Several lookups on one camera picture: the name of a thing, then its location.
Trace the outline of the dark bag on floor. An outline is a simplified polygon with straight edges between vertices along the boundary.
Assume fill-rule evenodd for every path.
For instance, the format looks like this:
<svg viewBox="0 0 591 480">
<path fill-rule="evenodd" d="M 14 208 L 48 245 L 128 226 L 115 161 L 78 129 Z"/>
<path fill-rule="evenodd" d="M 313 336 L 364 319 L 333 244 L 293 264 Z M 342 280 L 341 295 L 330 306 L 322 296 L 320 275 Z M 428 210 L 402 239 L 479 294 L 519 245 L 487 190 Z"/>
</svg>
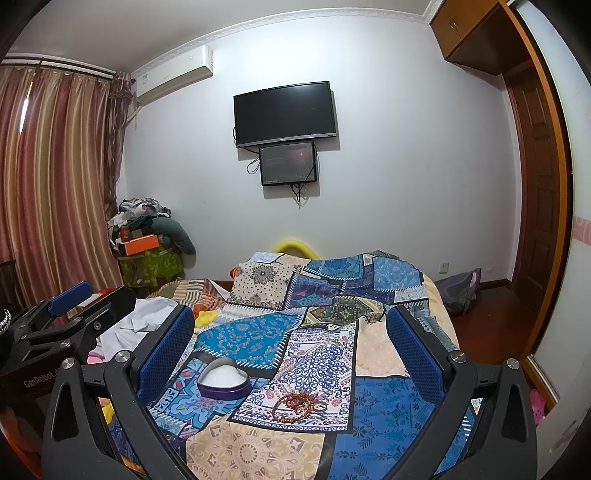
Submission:
<svg viewBox="0 0 591 480">
<path fill-rule="evenodd" d="M 444 306 L 451 316 L 465 315 L 477 299 L 482 271 L 480 268 L 435 282 Z"/>
</svg>

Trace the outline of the green patterned storage box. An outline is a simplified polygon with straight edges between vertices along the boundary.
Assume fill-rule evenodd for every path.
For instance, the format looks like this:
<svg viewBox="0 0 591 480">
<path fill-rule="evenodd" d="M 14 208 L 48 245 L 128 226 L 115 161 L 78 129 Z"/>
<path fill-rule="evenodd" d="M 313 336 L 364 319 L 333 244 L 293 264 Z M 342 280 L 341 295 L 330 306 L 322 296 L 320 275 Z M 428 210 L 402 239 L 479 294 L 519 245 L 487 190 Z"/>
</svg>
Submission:
<svg viewBox="0 0 591 480">
<path fill-rule="evenodd" d="M 175 247 L 158 247 L 117 258 L 123 284 L 132 289 L 155 291 L 183 275 L 183 261 Z"/>
</svg>

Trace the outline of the pile of clothes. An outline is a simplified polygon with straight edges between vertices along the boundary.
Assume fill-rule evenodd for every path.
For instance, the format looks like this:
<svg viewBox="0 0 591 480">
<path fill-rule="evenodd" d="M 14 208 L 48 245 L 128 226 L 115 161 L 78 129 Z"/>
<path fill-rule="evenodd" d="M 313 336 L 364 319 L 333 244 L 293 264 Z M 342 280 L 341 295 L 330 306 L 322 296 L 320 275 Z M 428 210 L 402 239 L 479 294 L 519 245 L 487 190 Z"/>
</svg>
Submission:
<svg viewBox="0 0 591 480">
<path fill-rule="evenodd" d="M 186 231 L 172 218 L 171 210 L 151 197 L 123 200 L 107 227 L 114 255 L 122 256 L 118 252 L 122 242 L 151 234 L 158 237 L 159 247 L 175 247 L 189 256 L 197 254 Z"/>
</svg>

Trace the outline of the red striped curtain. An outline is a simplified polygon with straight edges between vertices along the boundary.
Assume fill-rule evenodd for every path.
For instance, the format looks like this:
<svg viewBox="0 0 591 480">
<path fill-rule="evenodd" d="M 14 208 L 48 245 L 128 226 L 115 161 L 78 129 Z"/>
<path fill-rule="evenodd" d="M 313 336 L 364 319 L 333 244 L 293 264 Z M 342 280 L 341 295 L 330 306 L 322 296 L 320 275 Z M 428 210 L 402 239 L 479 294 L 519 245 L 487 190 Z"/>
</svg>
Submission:
<svg viewBox="0 0 591 480">
<path fill-rule="evenodd" d="M 116 211 L 128 78 L 1 69 L 1 257 L 29 304 L 81 281 L 117 288 Z"/>
</svg>

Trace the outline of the purple heart jewelry box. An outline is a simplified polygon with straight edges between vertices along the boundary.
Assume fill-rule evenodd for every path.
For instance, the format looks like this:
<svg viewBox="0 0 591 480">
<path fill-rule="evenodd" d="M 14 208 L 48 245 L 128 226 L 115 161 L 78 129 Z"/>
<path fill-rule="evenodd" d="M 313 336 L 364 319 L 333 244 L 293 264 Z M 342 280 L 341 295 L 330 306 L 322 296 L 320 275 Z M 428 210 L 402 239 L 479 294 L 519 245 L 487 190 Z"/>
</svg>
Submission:
<svg viewBox="0 0 591 480">
<path fill-rule="evenodd" d="M 207 364 L 198 378 L 197 387 L 204 397 L 215 400 L 238 400 L 252 391 L 249 374 L 240 369 L 235 360 L 224 357 Z"/>
</svg>

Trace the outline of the wooden door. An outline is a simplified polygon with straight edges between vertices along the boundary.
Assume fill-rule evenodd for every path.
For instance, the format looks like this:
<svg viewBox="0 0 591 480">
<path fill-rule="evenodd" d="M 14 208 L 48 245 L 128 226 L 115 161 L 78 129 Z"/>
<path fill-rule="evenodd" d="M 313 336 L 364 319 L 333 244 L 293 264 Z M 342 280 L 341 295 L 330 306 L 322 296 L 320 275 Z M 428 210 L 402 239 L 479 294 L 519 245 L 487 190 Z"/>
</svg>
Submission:
<svg viewBox="0 0 591 480">
<path fill-rule="evenodd" d="M 572 217 L 572 169 L 562 108 L 545 69 L 529 60 L 504 80 L 515 117 L 522 182 L 513 287 L 536 315 L 521 353 L 526 358 L 541 342 L 562 283 Z"/>
</svg>

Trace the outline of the white air conditioner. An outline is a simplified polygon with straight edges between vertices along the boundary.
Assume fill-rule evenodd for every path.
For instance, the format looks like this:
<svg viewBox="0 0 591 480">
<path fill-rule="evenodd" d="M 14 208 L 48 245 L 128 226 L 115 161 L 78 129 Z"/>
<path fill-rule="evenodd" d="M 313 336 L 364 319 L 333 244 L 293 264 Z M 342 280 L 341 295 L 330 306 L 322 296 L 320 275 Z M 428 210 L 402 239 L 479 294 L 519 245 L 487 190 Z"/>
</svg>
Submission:
<svg viewBox="0 0 591 480">
<path fill-rule="evenodd" d="M 140 105 L 146 105 L 212 76 L 213 50 L 200 46 L 142 73 L 135 82 L 136 98 Z"/>
</svg>

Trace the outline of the wooden overhead cabinet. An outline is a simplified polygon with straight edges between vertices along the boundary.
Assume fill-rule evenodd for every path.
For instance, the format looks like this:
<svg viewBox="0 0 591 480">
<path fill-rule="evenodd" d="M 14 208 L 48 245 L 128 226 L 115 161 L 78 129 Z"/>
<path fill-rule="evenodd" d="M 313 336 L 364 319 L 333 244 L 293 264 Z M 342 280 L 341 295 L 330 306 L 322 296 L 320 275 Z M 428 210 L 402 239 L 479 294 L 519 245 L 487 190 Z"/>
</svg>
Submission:
<svg viewBox="0 0 591 480">
<path fill-rule="evenodd" d="M 431 27 L 446 61 L 501 75 L 531 56 L 500 1 L 444 1 Z"/>
</svg>

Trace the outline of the orange box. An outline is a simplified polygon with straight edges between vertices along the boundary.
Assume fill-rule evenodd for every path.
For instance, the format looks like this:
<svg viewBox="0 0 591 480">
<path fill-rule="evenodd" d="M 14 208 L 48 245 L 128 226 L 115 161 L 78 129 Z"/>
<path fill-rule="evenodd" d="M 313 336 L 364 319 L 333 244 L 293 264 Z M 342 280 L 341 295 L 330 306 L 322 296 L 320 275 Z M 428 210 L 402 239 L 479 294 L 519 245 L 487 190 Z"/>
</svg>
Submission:
<svg viewBox="0 0 591 480">
<path fill-rule="evenodd" d="M 160 246 L 158 237 L 154 234 L 122 242 L 118 246 L 118 252 L 122 256 L 133 256 Z"/>
</svg>

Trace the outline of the patchwork patterned bedspread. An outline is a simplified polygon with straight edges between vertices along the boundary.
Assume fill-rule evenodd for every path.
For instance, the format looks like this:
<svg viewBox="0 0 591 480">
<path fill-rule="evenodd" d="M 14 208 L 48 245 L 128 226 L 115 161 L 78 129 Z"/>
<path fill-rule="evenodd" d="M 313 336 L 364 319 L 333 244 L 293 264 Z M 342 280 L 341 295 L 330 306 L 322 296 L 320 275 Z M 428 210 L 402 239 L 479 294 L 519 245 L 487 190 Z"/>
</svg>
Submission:
<svg viewBox="0 0 591 480">
<path fill-rule="evenodd" d="M 224 303 L 191 309 L 193 332 L 148 412 L 199 479 L 382 479 L 417 439 L 425 401 L 387 333 L 402 306 L 446 349 L 459 346 L 436 286 L 373 251 L 308 260 L 259 252 L 235 268 Z M 238 400 L 197 378 L 228 357 L 249 374 Z"/>
</svg>

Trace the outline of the black wall television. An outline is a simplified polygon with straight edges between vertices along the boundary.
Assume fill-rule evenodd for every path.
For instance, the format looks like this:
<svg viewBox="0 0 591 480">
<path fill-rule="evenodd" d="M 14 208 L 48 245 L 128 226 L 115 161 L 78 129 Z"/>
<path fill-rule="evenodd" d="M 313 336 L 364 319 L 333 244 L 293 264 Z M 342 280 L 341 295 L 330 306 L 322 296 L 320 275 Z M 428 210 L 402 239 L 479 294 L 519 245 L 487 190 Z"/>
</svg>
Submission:
<svg viewBox="0 0 591 480">
<path fill-rule="evenodd" d="M 338 136 L 329 81 L 235 95 L 233 111 L 239 148 Z"/>
</svg>

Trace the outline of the striped pillow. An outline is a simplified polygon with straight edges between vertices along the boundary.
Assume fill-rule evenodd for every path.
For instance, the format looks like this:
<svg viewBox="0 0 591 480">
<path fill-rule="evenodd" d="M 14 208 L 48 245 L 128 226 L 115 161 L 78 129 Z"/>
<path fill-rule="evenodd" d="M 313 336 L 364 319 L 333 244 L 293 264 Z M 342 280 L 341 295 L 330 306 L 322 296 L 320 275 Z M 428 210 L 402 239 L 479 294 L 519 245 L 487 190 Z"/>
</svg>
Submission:
<svg viewBox="0 0 591 480">
<path fill-rule="evenodd" d="M 149 298 L 155 297 L 171 299 L 179 305 L 198 311 L 215 310 L 224 303 L 224 298 L 214 282 L 208 279 L 176 279 L 149 295 Z"/>
</svg>

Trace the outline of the red white box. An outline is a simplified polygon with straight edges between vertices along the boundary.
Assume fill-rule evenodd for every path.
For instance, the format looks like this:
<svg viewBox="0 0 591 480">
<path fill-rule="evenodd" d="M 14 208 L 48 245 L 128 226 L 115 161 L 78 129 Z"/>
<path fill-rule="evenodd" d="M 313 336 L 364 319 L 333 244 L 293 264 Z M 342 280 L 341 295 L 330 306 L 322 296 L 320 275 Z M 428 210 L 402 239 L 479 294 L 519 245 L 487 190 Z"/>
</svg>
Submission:
<svg viewBox="0 0 591 480">
<path fill-rule="evenodd" d="M 68 320 L 72 320 L 74 317 L 76 317 L 78 314 L 80 314 L 84 309 L 86 309 L 87 307 L 89 307 L 90 305 L 92 305 L 93 303 L 95 303 L 96 301 L 101 299 L 102 297 L 104 297 L 112 292 L 113 292 L 113 289 L 105 288 L 105 289 L 102 289 L 98 292 L 92 293 L 87 299 L 83 300 L 82 302 L 80 302 L 79 304 L 74 306 L 72 309 L 70 309 L 66 313 L 66 318 Z"/>
</svg>

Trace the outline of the small dark wall monitor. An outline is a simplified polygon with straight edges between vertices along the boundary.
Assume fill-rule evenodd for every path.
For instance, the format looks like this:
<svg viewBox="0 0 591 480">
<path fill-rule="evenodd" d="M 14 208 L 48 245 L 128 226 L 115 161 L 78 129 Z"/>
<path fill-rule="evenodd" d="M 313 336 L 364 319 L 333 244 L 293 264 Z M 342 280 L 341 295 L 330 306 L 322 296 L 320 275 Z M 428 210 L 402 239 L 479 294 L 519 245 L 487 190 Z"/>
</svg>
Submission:
<svg viewBox="0 0 591 480">
<path fill-rule="evenodd" d="M 283 143 L 259 150 L 263 187 L 317 181 L 317 150 L 312 142 Z"/>
</svg>

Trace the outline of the white cloth on bed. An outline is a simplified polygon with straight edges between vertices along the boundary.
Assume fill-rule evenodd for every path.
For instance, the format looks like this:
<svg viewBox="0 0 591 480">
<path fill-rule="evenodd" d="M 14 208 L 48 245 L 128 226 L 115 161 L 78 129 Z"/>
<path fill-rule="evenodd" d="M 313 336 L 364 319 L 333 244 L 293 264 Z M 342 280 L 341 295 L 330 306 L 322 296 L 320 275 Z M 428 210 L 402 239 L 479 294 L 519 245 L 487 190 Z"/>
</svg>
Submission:
<svg viewBox="0 0 591 480">
<path fill-rule="evenodd" d="M 121 350 L 133 351 L 143 338 L 156 331 L 178 303 L 165 297 L 137 299 L 133 311 L 100 335 L 88 354 L 93 361 L 109 361 Z"/>
</svg>

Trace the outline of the yellow round object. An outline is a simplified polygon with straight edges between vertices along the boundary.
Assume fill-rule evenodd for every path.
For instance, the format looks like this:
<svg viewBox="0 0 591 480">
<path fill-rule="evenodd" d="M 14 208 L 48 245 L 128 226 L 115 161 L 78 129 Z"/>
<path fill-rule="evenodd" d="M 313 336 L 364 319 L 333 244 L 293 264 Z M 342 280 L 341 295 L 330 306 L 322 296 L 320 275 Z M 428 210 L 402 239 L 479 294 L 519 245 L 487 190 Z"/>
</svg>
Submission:
<svg viewBox="0 0 591 480">
<path fill-rule="evenodd" d="M 287 254 L 288 252 L 296 252 L 301 258 L 308 260 L 318 260 L 320 258 L 310 246 L 297 239 L 283 240 L 273 248 L 273 253 Z"/>
</svg>

